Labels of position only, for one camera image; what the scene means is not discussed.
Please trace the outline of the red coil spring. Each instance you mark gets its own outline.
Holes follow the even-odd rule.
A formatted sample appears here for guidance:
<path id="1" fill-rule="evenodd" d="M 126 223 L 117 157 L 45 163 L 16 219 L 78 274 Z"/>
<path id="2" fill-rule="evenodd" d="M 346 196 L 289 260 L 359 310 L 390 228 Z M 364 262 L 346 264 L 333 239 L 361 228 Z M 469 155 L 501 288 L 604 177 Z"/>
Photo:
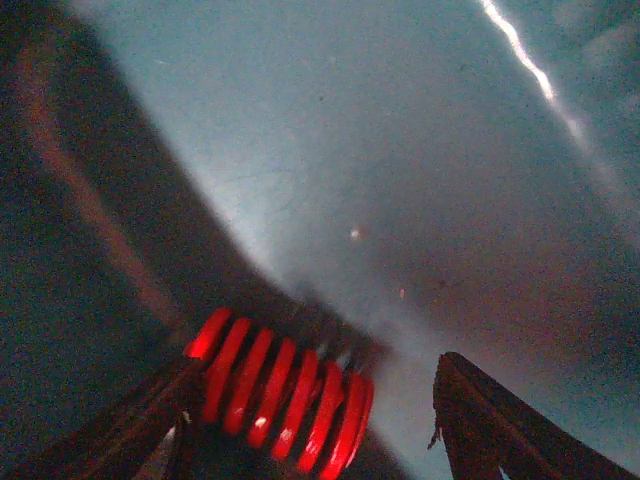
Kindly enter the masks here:
<path id="1" fill-rule="evenodd" d="M 354 460 L 373 406 L 370 379 L 228 308 L 184 353 L 203 367 L 205 423 L 318 479 L 338 478 Z"/>

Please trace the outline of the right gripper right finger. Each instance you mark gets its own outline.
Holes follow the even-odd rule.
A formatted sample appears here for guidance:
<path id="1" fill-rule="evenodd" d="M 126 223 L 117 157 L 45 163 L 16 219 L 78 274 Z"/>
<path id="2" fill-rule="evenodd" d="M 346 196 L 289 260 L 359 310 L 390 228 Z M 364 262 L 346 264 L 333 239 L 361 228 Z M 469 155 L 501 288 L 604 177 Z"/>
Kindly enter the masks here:
<path id="1" fill-rule="evenodd" d="M 457 352 L 439 356 L 435 430 L 455 479 L 633 479 Z"/>

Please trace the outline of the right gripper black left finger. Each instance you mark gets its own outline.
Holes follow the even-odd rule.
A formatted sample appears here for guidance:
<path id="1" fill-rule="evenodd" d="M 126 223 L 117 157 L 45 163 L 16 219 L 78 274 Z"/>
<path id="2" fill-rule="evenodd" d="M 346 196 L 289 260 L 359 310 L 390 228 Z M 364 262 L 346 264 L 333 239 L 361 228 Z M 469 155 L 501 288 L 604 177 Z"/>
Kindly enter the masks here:
<path id="1" fill-rule="evenodd" d="M 164 479 L 191 479 L 204 404 L 202 362 L 179 357 L 74 434 L 9 471 L 11 479 L 132 479 L 170 429 Z"/>

